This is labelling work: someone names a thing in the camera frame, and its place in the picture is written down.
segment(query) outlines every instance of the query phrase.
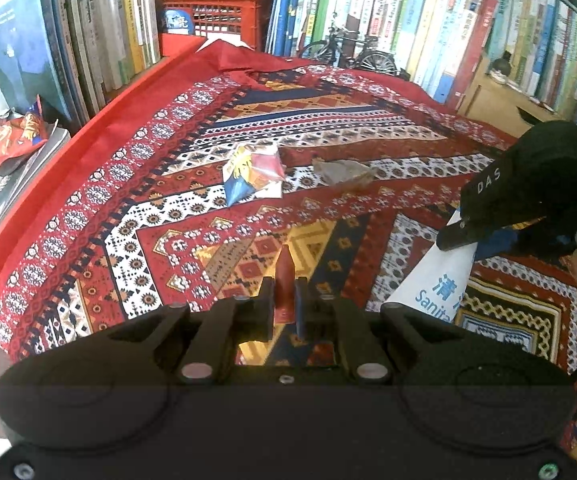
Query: red basket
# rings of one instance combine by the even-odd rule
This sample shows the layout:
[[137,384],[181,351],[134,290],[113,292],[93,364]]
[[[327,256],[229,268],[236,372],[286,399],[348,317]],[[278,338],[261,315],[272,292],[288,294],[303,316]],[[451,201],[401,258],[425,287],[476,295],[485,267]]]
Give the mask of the red basket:
[[264,50],[273,0],[156,0],[159,12],[183,9],[192,17],[195,34],[239,34],[255,50]]

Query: row of books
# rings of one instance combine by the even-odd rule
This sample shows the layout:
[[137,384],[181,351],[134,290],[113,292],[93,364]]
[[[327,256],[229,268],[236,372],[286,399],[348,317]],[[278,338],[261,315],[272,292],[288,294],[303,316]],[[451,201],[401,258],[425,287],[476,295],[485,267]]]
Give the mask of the row of books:
[[[267,52],[295,56],[327,37],[331,23],[358,39],[378,38],[397,68],[436,101],[452,105],[465,91],[487,38],[497,0],[276,0]],[[361,46],[355,47],[357,55]],[[459,88],[453,89],[463,65]]]
[[499,0],[488,53],[511,55],[508,84],[561,117],[577,114],[577,12],[563,0]]
[[6,0],[0,5],[0,90],[71,133],[114,91],[160,60],[155,0]]

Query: bolt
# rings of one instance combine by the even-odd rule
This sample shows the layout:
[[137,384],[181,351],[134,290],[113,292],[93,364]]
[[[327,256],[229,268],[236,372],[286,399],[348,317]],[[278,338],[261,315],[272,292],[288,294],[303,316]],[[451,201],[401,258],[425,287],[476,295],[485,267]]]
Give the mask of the bolt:
[[188,363],[182,368],[182,375],[187,379],[206,379],[213,374],[213,367],[206,363]]
[[32,480],[35,476],[35,470],[28,464],[21,463],[16,465],[12,472],[20,480]]
[[388,375],[388,368],[379,363],[364,363],[357,367],[357,374],[362,379],[378,380]]
[[544,464],[539,470],[539,480],[555,480],[559,476],[559,467],[555,463]]

